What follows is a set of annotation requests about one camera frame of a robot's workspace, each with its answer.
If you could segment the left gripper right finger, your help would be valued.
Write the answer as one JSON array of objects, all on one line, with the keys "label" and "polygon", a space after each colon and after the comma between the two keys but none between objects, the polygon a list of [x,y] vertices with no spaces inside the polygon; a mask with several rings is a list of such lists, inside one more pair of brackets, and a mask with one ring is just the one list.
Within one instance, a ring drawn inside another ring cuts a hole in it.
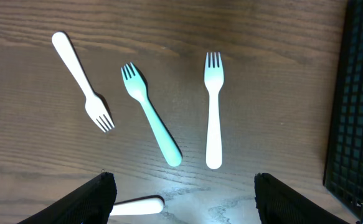
[{"label": "left gripper right finger", "polygon": [[346,223],[271,174],[256,174],[254,184],[256,208],[264,224]]}]

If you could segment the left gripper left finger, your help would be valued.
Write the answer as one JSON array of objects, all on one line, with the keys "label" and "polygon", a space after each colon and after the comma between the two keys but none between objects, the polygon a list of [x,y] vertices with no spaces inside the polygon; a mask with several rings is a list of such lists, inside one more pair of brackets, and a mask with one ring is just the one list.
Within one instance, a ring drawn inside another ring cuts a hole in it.
[{"label": "left gripper left finger", "polygon": [[19,224],[106,224],[113,210],[116,195],[114,175],[102,172]]}]

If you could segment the white utensil handle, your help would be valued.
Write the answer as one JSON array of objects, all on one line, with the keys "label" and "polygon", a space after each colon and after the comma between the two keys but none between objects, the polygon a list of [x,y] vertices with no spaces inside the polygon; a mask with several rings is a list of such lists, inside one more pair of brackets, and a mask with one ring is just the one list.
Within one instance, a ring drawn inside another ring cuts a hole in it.
[{"label": "white utensil handle", "polygon": [[160,197],[139,198],[116,203],[110,216],[121,215],[150,215],[162,212],[164,200]]}]

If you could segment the black plastic basket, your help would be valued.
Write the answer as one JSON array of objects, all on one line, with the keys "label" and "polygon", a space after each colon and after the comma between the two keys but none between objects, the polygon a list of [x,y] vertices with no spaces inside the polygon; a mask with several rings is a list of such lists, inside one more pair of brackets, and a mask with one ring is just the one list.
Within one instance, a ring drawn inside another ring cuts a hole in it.
[{"label": "black plastic basket", "polygon": [[346,7],[323,185],[363,223],[363,0]]}]

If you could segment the white fork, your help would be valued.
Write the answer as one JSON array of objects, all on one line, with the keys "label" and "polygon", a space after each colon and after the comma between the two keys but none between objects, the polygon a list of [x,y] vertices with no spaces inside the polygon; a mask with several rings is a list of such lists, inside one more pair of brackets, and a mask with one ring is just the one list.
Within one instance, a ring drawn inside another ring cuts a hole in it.
[{"label": "white fork", "polygon": [[67,34],[64,32],[54,33],[52,35],[52,43],[65,66],[83,91],[85,95],[85,110],[89,117],[104,133],[114,129],[115,125],[108,110],[101,98],[93,91]]},{"label": "white fork", "polygon": [[204,84],[209,93],[206,164],[210,169],[218,169],[222,165],[219,92],[224,84],[224,69],[220,52],[207,52],[204,68]]}]

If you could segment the mint green plastic fork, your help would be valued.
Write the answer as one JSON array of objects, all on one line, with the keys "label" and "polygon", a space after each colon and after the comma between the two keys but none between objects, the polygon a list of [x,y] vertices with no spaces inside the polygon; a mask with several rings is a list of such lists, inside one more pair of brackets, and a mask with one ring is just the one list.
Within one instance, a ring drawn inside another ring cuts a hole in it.
[{"label": "mint green plastic fork", "polygon": [[166,162],[172,167],[179,166],[182,162],[180,150],[155,112],[142,76],[133,63],[124,65],[121,73],[126,91],[140,103]]}]

